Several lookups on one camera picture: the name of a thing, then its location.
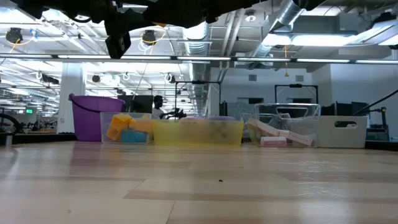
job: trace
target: ductwork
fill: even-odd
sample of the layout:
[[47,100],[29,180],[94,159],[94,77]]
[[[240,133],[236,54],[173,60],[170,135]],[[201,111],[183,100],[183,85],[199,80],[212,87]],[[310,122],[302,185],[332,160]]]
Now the ductwork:
[[[183,29],[183,38],[185,40],[206,40],[208,38],[208,24],[202,22],[201,24],[189,28]],[[185,43],[185,50],[189,56],[207,56],[208,55],[208,44],[200,42],[187,42]],[[210,65],[206,63],[193,63],[192,69],[190,69],[191,80],[208,81],[210,79]],[[198,114],[202,114],[202,108],[206,104],[206,95],[203,94],[203,90],[200,87],[193,86],[193,93],[196,98],[196,109]]]
[[[280,5],[280,9],[267,16],[263,27],[263,35],[264,40],[267,37],[269,32],[278,30],[283,32],[291,32],[293,29],[293,23],[300,16],[300,14],[304,11],[301,9],[293,0],[284,0]],[[261,43],[256,50],[249,53],[250,57],[266,57],[267,54],[271,51],[273,45],[265,45]],[[255,68],[264,68],[265,65],[261,63],[247,63],[244,65],[244,68],[248,70],[253,70]]]

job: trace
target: air vent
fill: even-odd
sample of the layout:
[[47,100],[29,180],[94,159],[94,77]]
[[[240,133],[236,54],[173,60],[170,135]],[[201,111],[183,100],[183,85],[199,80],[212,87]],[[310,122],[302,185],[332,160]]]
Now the air vent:
[[296,75],[296,82],[304,82],[304,76],[303,75]]
[[249,81],[250,82],[256,82],[257,81],[257,75],[249,75]]

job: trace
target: purple bucket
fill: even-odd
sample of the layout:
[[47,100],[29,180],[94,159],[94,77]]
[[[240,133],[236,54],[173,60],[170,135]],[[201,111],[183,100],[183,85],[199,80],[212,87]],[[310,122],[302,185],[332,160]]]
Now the purple bucket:
[[79,141],[101,141],[100,112],[120,112],[123,100],[102,96],[69,95],[73,105],[75,135]]

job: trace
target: ceiling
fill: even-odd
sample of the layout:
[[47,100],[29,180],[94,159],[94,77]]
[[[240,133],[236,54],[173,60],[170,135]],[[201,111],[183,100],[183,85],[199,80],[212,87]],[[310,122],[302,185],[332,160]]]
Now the ceiling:
[[[245,19],[242,20],[240,27],[238,27],[237,38],[234,41],[231,48],[231,54],[236,53],[247,53],[251,52],[262,42],[264,39],[264,34],[262,33],[262,27],[268,15],[277,12],[280,8],[280,0],[269,0],[256,4],[253,7],[246,9],[246,12],[253,11],[256,17],[255,21],[248,22]],[[308,17],[311,16],[310,20],[316,21],[323,18],[329,21],[340,22],[340,28],[345,29],[346,26],[349,27],[351,22],[355,23],[355,27],[359,32],[365,30],[369,26],[369,19],[374,19],[379,14],[369,15],[362,14],[365,16],[358,16],[358,13],[372,12],[379,8],[389,8],[393,11],[396,10],[394,7],[396,1],[339,1],[339,0],[329,0],[326,1],[321,6],[317,7],[312,11],[305,11],[297,19],[297,27],[306,27],[313,30],[317,30],[317,25],[315,22],[308,22]],[[95,24],[92,22],[86,24],[78,24],[71,21],[67,16],[61,12],[49,10],[44,12],[44,16],[41,20],[33,19],[27,16],[20,10],[15,9],[15,5],[8,1],[2,1],[0,3],[0,53],[13,54],[82,54],[82,55],[98,55],[107,54],[105,39],[107,38],[106,31],[103,22],[100,24]],[[142,8],[134,8],[136,11],[142,11]],[[219,17],[217,22],[209,25],[208,34],[208,55],[210,56],[220,56],[224,44],[224,37],[227,30],[228,22],[231,19],[237,19],[238,13],[235,18],[231,18],[230,14],[224,14]],[[346,18],[354,18],[354,21],[348,21]],[[9,31],[11,27],[20,27],[22,29],[22,35],[24,41],[22,43],[27,43],[25,45],[16,45],[9,43],[6,38],[6,32]],[[141,34],[146,29],[152,29],[155,31],[155,36],[158,41],[155,45],[145,46],[142,44]],[[184,44],[183,39],[183,28],[175,26],[167,26],[166,28],[147,27],[146,29],[138,29],[130,31],[130,36],[132,44],[130,49],[125,53],[125,55],[142,55],[142,54],[152,54],[152,55],[185,55],[187,53],[187,48]],[[231,44],[233,41],[231,37],[228,39],[228,43]],[[351,57],[351,58],[384,58],[388,55],[388,47],[378,46],[378,45],[361,45],[362,50],[356,50],[356,47],[311,47],[311,46],[275,46],[271,49],[270,54],[273,57],[303,57],[303,58],[335,58],[335,57]],[[0,61],[0,72],[2,79],[2,86],[4,85],[17,85],[17,86],[48,86],[48,83],[43,83],[38,79],[40,73],[49,75],[60,81],[62,74],[62,63],[61,62],[32,62],[32,61],[18,61],[18,60],[4,60]],[[121,88],[128,87],[130,89],[126,90],[127,94],[134,94],[135,88],[140,82],[141,75],[143,79],[141,81],[139,91],[137,94],[160,94],[169,96],[170,100],[173,101],[172,97],[175,92],[173,90],[166,91],[166,89],[174,88],[174,84],[166,81],[167,75],[171,74],[177,80],[190,81],[192,79],[192,74],[190,74],[190,64],[183,63],[102,63],[102,62],[92,62],[84,63],[85,70],[88,75],[87,91],[88,95],[101,95],[101,96],[112,96],[117,95],[115,90],[91,90],[94,87],[109,87],[111,85],[117,85]],[[307,71],[311,72],[312,68],[319,66],[311,63],[296,63],[292,64],[290,68],[305,68]],[[274,63],[272,68],[278,70],[284,67],[284,63]],[[109,76],[118,76],[119,78],[114,78],[116,82],[100,82],[93,83],[93,75],[99,75],[103,77],[104,80],[109,78]],[[190,98],[191,102],[195,98],[193,94],[194,91],[202,91],[203,96],[206,96],[206,88],[195,88],[191,84],[186,85],[186,91],[183,91],[179,96],[181,100],[184,98]],[[18,91],[11,89],[3,89],[3,99],[10,97],[22,97],[24,100],[34,99],[36,101],[53,101],[58,103],[59,90],[58,89],[40,89],[40,90],[29,90],[28,95],[18,94]],[[188,102],[181,103],[181,105],[186,106]],[[187,111],[196,112],[194,103],[189,104]]]

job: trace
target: desk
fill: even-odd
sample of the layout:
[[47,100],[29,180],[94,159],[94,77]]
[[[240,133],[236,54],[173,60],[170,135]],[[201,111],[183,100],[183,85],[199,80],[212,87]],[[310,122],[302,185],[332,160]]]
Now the desk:
[[398,222],[397,152],[52,142],[0,166],[3,223]]

